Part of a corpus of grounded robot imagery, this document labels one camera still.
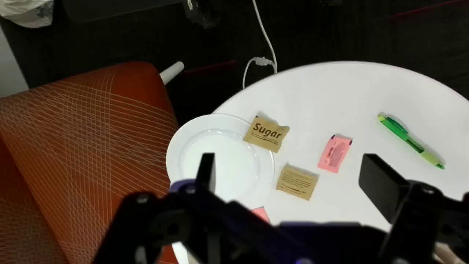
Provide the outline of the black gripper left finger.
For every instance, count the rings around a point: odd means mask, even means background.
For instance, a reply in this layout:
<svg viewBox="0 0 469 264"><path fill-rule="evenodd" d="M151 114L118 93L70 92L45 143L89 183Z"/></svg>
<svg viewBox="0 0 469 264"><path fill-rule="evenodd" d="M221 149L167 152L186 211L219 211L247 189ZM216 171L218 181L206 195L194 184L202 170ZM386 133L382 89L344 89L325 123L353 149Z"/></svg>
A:
<svg viewBox="0 0 469 264"><path fill-rule="evenodd" d="M196 173L196 184L202 189L215 189L215 154L203 152Z"/></svg>

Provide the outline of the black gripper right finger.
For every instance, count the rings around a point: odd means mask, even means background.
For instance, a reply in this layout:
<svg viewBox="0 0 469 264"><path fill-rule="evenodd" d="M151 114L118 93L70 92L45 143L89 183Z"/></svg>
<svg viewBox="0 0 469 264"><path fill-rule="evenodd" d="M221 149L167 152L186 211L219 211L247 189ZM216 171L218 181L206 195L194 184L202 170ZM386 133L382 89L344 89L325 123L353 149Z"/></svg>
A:
<svg viewBox="0 0 469 264"><path fill-rule="evenodd" d="M376 154L363 154L359 186L386 221L392 221L408 183Z"/></svg>

